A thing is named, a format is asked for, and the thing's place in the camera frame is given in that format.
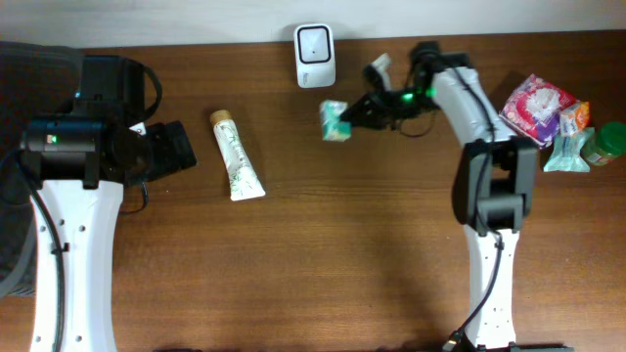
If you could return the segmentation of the teal blue tissue pack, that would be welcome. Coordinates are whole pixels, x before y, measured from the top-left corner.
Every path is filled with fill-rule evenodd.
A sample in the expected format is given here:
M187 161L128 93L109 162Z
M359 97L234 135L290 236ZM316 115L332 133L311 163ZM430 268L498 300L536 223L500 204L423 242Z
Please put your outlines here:
M340 119L347 108L347 102L326 100L321 103L320 118L324 141L344 142L351 137L351 124Z

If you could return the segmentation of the white bamboo print tube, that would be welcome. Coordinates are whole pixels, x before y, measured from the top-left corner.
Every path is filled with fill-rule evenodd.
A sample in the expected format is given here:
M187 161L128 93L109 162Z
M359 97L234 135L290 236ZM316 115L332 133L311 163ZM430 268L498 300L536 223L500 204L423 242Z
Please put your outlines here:
M209 121L228 174L231 200L264 197L265 190L246 154L232 115L227 110L217 110Z

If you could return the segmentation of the red purple tissue package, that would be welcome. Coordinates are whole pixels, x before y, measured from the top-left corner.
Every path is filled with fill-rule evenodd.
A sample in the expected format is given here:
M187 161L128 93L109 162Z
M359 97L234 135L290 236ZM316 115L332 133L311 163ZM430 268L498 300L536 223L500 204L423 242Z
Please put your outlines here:
M559 114L576 102L568 92L531 74L508 97L500 117L544 149L559 133Z

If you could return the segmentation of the teal wet wipes pack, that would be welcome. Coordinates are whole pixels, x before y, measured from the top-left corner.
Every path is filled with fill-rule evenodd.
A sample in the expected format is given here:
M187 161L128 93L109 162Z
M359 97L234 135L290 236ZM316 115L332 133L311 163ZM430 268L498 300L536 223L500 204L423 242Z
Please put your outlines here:
M591 168L581 156L581 150L594 132L594 127L588 127L571 137L557 135L554 141L553 152L544 165L543 171L589 172Z

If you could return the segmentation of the orange tissue pack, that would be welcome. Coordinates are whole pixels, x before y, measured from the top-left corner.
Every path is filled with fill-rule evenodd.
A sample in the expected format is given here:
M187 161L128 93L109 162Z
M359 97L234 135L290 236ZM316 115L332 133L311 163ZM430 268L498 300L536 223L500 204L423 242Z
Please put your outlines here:
M561 136L572 137L581 132L590 120L590 104L578 101L559 113Z

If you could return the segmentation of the green lid jar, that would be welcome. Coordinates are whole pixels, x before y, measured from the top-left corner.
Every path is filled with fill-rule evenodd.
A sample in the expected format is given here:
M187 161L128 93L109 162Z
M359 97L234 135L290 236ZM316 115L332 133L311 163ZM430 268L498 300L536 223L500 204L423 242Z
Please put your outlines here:
M583 158L596 166L604 166L625 154L625 123L609 122L595 132L581 150Z

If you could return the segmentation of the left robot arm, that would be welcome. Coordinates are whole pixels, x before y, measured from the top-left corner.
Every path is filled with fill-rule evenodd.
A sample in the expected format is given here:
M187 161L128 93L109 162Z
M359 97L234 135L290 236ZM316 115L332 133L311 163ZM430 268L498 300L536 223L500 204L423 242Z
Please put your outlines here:
M181 122L146 122L162 87L147 66L87 56L69 110L35 116L17 165L36 232L33 351L113 351L112 250L125 189L196 166Z

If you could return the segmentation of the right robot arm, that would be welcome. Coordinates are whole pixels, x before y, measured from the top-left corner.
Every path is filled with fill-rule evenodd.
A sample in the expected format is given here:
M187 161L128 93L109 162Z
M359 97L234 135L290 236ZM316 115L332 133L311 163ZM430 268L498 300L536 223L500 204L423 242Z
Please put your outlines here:
M503 122L484 93L468 54L444 53L435 41L410 52L404 86L392 89L388 55L363 69L369 89L339 119L353 127L399 130L440 110L462 148L452 207L469 249L469 314L445 351L516 351L514 256L530 212L538 149Z

